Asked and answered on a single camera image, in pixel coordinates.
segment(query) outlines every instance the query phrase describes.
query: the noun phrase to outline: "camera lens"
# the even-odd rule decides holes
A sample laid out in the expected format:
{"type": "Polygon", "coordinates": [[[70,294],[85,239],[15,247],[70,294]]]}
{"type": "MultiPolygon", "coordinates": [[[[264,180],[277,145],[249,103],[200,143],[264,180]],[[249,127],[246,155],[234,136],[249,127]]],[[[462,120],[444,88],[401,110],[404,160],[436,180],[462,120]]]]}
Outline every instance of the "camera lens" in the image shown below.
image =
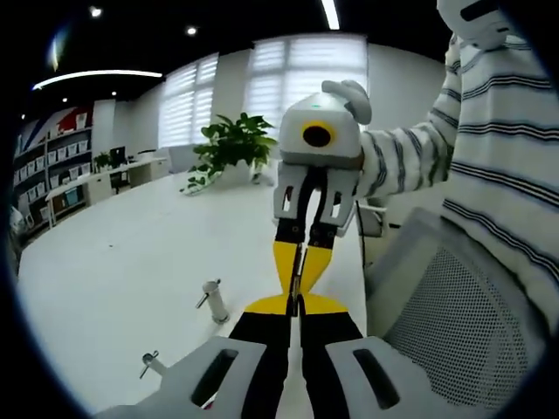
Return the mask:
{"type": "Polygon", "coordinates": [[[303,140],[311,147],[325,147],[330,143],[330,133],[323,127],[309,127],[303,131],[303,140]]]}

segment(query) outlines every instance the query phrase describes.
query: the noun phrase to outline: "black ceiling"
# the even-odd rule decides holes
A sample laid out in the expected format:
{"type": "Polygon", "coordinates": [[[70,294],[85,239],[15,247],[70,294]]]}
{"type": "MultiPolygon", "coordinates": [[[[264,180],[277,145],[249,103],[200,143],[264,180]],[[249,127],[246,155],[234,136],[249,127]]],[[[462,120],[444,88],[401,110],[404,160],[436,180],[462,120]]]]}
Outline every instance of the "black ceiling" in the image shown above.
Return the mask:
{"type": "MultiPolygon", "coordinates": [[[[321,0],[199,0],[194,2],[92,2],[36,13],[37,23],[56,22],[51,37],[66,34],[55,72],[46,62],[34,82],[86,70],[143,70],[168,73],[213,52],[250,48],[252,42],[280,35],[328,31],[321,0]],[[89,6],[102,9],[92,18],[89,6]],[[195,37],[185,35],[198,27],[195,37]]],[[[335,0],[341,31],[367,35],[369,42],[443,60],[450,32],[436,11],[436,0],[335,0]]],[[[35,91],[25,113],[30,118],[79,102],[131,100],[160,79],[103,76],[62,81],[35,91]]]]}

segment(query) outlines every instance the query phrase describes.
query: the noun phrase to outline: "window blinds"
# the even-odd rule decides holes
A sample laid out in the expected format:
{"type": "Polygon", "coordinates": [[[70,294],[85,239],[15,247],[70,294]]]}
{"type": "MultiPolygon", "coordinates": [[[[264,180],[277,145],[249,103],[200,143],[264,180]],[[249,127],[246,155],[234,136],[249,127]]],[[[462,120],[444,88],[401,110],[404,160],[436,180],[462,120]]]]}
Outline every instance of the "window blinds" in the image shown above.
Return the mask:
{"type": "Polygon", "coordinates": [[[210,123],[217,54],[172,72],[163,85],[159,147],[204,142],[200,129],[210,123]]]}
{"type": "Polygon", "coordinates": [[[368,87],[367,42],[350,35],[316,35],[258,42],[252,52],[245,111],[264,115],[277,136],[283,113],[319,92],[323,80],[352,79],[368,87]]]}

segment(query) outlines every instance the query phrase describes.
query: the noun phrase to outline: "white table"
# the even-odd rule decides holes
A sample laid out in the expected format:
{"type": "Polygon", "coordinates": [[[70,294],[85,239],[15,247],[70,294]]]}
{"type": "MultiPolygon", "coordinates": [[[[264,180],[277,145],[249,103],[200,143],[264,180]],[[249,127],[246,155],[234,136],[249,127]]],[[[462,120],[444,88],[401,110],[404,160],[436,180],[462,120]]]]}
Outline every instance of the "white table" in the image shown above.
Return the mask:
{"type": "MultiPolygon", "coordinates": [[[[64,185],[60,185],[57,188],[51,190],[45,200],[46,200],[46,204],[47,207],[49,209],[49,227],[52,228],[55,224],[56,224],[56,217],[54,214],[54,208],[52,205],[52,199],[55,198],[56,196],[60,196],[62,194],[64,194],[65,192],[77,188],[78,186],[83,186],[83,185],[87,185],[91,182],[95,182],[103,177],[110,177],[110,175],[113,175],[115,173],[122,173],[122,172],[126,172],[126,171],[130,171],[130,170],[134,170],[134,169],[140,169],[140,168],[145,168],[148,165],[151,165],[152,163],[155,162],[159,162],[159,161],[165,161],[167,160],[165,157],[152,157],[152,158],[148,158],[148,159],[143,159],[140,161],[135,161],[134,163],[129,163],[129,164],[124,164],[122,166],[119,166],[118,168],[113,168],[111,170],[107,170],[105,172],[101,172],[101,173],[96,173],[96,174],[90,174],[90,175],[83,175],[81,177],[79,177],[78,179],[75,179],[73,181],[69,181],[69,183],[66,183],[64,185]]],[[[143,171],[140,171],[139,174],[139,179],[138,181],[134,182],[133,186],[138,186],[141,183],[144,182],[149,182],[151,179],[149,178],[148,175],[146,175],[143,171]]]]}
{"type": "MultiPolygon", "coordinates": [[[[245,306],[280,293],[272,245],[273,188],[250,185],[184,196],[188,174],[164,177],[89,207],[24,251],[18,290],[38,344],[90,413],[133,404],[159,388],[141,356],[171,365],[212,335],[228,335],[245,306]],[[202,283],[222,279],[231,320],[194,308],[202,283]]],[[[317,199],[309,206],[309,222],[317,199]]],[[[314,292],[339,299],[365,332],[355,221],[337,239],[314,292]]],[[[313,417],[293,322],[290,371],[278,417],[313,417]]]]}

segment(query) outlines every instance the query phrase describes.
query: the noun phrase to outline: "gripper jaw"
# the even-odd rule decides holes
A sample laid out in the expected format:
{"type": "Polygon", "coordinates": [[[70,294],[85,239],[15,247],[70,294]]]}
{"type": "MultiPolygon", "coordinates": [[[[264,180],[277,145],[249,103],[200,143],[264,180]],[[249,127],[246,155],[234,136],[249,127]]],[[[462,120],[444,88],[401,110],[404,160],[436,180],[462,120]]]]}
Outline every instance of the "gripper jaw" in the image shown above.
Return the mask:
{"type": "MultiPolygon", "coordinates": [[[[324,208],[319,215],[320,223],[334,225],[336,235],[343,237],[348,229],[354,212],[354,189],[359,181],[358,170],[346,170],[340,168],[324,168],[326,171],[326,188],[322,194],[326,194],[324,208]]],[[[297,220],[298,217],[306,217],[307,205],[301,201],[301,191],[307,178],[309,166],[289,164],[281,161],[278,166],[278,186],[273,191],[273,215],[274,218],[297,220]],[[288,208],[286,208],[286,196],[290,194],[288,208]]]]}

